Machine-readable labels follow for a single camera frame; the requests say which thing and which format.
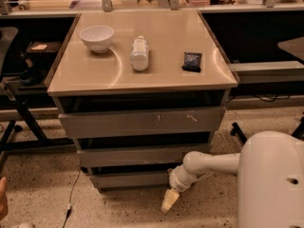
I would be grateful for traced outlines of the person's hand at edge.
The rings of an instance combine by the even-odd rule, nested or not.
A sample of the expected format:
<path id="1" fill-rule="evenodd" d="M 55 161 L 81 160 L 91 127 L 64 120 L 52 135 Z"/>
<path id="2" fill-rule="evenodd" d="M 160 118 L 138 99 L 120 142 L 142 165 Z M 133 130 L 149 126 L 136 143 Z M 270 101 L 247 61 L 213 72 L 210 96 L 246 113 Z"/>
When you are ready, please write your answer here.
<path id="1" fill-rule="evenodd" d="M 8 199 L 6 195 L 7 179 L 0 179 L 0 220 L 8 214 Z"/>

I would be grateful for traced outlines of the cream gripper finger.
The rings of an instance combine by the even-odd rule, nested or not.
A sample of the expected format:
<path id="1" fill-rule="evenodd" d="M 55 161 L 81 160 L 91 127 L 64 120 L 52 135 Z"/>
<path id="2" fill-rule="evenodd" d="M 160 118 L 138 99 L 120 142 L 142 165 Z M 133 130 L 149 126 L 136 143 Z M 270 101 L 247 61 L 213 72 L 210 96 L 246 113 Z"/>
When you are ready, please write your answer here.
<path id="1" fill-rule="evenodd" d="M 179 197 L 180 193 L 178 191 L 175 189 L 167 189 L 161 204 L 161 210 L 163 212 L 168 212 Z"/>

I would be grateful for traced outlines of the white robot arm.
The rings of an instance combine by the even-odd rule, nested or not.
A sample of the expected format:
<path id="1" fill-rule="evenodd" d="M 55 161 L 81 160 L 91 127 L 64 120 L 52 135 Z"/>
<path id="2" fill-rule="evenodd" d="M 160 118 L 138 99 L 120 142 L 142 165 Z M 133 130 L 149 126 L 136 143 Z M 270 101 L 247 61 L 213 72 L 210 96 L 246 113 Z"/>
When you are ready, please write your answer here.
<path id="1" fill-rule="evenodd" d="M 304 228 L 304 142 L 263 131 L 240 152 L 187 153 L 169 173 L 161 209 L 169 211 L 180 193 L 213 173 L 237 175 L 237 228 Z"/>

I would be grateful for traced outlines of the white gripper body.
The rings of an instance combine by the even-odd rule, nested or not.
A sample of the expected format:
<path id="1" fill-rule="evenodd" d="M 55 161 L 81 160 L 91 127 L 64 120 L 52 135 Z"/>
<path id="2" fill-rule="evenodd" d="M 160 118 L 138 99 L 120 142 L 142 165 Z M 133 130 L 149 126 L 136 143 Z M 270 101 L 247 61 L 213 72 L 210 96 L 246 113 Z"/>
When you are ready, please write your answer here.
<path id="1" fill-rule="evenodd" d="M 197 181 L 198 177 L 189 173 L 183 165 L 177 166 L 169 174 L 169 184 L 178 192 L 186 191 L 192 183 Z"/>

